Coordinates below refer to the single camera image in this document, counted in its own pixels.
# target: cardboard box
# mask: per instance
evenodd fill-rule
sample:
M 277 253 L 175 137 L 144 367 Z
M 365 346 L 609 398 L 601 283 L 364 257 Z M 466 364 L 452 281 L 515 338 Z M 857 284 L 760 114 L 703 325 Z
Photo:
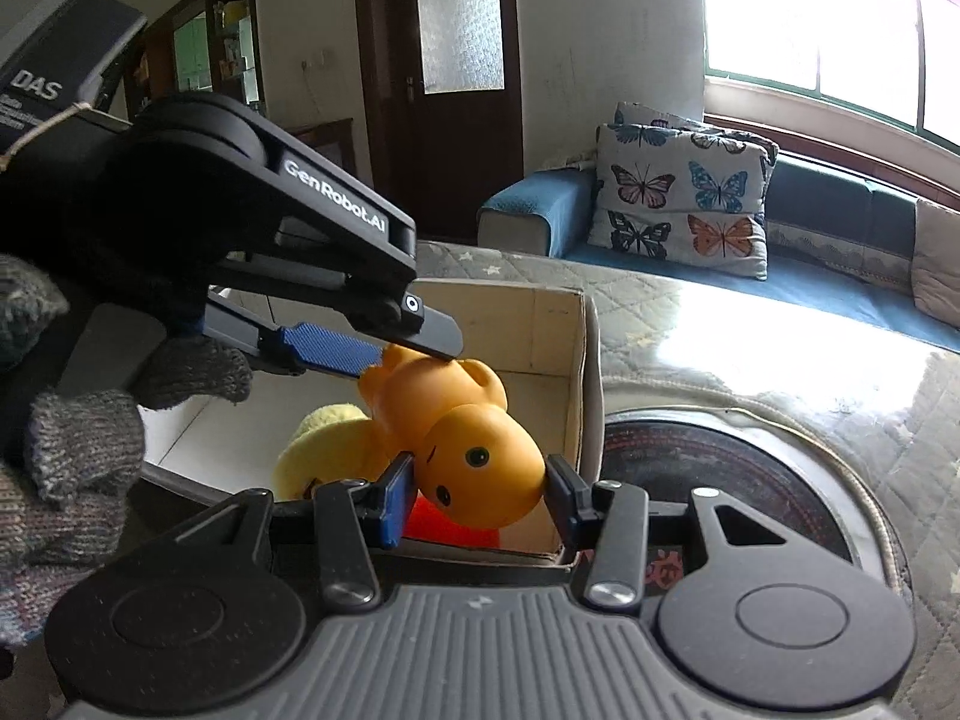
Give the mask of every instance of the cardboard box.
M 454 279 L 422 279 L 414 290 L 428 306 L 457 320 L 464 357 L 482 360 L 500 375 L 508 411 L 541 451 L 563 454 L 584 479 L 594 481 L 604 410 L 596 312 L 589 298 L 574 290 Z M 314 322 L 369 340 L 330 309 L 235 290 L 229 296 L 277 324 Z M 251 398 L 238 406 L 195 398 L 169 412 L 144 412 L 144 476 L 205 503 L 245 488 L 269 488 L 277 456 L 301 418 L 329 403 L 365 408 L 350 379 L 314 372 L 255 375 Z M 405 542 L 401 549 L 453 560 L 550 562 L 560 540 L 541 502 L 501 532 L 499 551 L 423 542 Z

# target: pillow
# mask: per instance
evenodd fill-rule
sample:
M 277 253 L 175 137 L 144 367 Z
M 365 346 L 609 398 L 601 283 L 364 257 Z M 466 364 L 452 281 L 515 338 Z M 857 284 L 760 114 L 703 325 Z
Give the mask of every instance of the pillow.
M 592 245 L 766 278 L 760 146 L 607 124 L 597 149 Z
M 917 308 L 960 327 L 960 213 L 939 203 L 917 200 L 910 283 Z
M 706 122 L 695 122 L 694 119 L 685 119 L 683 116 L 676 116 L 672 113 L 664 113 L 648 108 L 640 103 L 619 103 L 616 106 L 616 113 L 613 114 L 614 124 L 649 124 L 652 127 L 672 127 L 673 129 L 692 130 L 694 132 L 703 132 L 707 135 L 718 135 L 722 138 L 730 138 L 741 143 L 753 143 L 760 146 L 767 156 L 766 162 L 760 163 L 760 170 L 764 175 L 765 186 L 763 196 L 767 196 L 767 187 L 770 186 L 770 178 L 774 172 L 776 158 L 779 155 L 779 146 L 773 141 L 757 135 L 754 132 L 744 132 L 740 129 L 723 129 L 723 127 L 714 127 Z

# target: hand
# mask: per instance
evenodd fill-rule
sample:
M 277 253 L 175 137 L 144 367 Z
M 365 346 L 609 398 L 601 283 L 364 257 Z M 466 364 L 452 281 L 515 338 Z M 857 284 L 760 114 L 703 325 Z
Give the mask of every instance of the hand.
M 67 310 L 47 276 L 0 255 L 0 364 L 19 362 Z M 59 597 L 116 550 L 126 494 L 144 457 L 137 404 L 166 409 L 195 394 L 239 403 L 251 378 L 236 349 L 211 338 L 173 338 L 129 392 L 35 399 L 24 467 L 0 458 L 0 646 L 38 635 Z

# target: window frame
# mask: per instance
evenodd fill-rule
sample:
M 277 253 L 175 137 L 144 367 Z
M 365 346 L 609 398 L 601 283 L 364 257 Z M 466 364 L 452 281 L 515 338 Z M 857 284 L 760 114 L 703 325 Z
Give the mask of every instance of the window frame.
M 783 83 L 781 81 L 776 81 L 774 79 L 762 79 L 759 76 L 748 76 L 747 74 L 742 73 L 733 73 L 732 71 L 726 70 L 717 70 L 710 66 L 710 39 L 709 39 L 709 30 L 707 30 L 707 0 L 704 1 L 704 76 L 714 77 L 714 79 L 731 79 L 734 81 L 741 81 L 743 83 L 754 84 L 755 86 L 762 86 L 768 89 L 776 89 L 781 92 L 789 92 L 794 95 L 800 95 L 801 97 L 809 98 L 810 100 L 819 100 L 821 103 L 830 103 L 838 107 L 844 108 L 848 111 L 853 111 L 853 113 L 860 114 L 870 119 L 876 119 L 879 122 L 884 124 L 889 124 L 890 127 L 896 127 L 896 129 L 902 130 L 903 132 L 909 132 L 912 135 L 916 135 L 920 138 L 923 138 L 925 141 L 934 143 L 935 146 L 940 148 L 945 148 L 947 151 L 960 156 L 960 143 L 954 143 L 947 138 L 944 138 L 941 135 L 937 135 L 935 132 L 930 132 L 923 126 L 923 113 L 925 112 L 926 105 L 926 47 L 925 47 L 925 33 L 923 32 L 923 6 L 920 4 L 920 0 L 914 0 L 916 3 L 916 13 L 917 13 L 917 46 L 918 46 L 918 73 L 917 73 L 917 123 L 909 124 L 908 122 L 901 122 L 898 119 L 894 119 L 891 116 L 882 114 L 878 111 L 867 108 L 863 105 L 858 105 L 857 103 L 851 103 L 848 100 L 842 100 L 841 98 L 835 98 L 832 95 L 825 95 L 820 91 L 820 57 L 817 57 L 817 81 L 816 87 L 814 89 L 805 89 L 802 86 L 794 86 L 793 84 Z

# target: red plush toy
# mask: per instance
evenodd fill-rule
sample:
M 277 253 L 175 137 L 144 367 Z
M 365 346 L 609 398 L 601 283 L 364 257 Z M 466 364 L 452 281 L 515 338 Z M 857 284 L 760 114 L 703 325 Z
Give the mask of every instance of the red plush toy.
M 464 528 L 446 517 L 436 506 L 422 495 L 416 497 L 416 503 L 407 520 L 403 532 L 405 538 L 419 538 L 421 541 L 434 541 L 454 547 L 487 547 L 497 549 L 500 546 L 500 531 L 482 531 Z

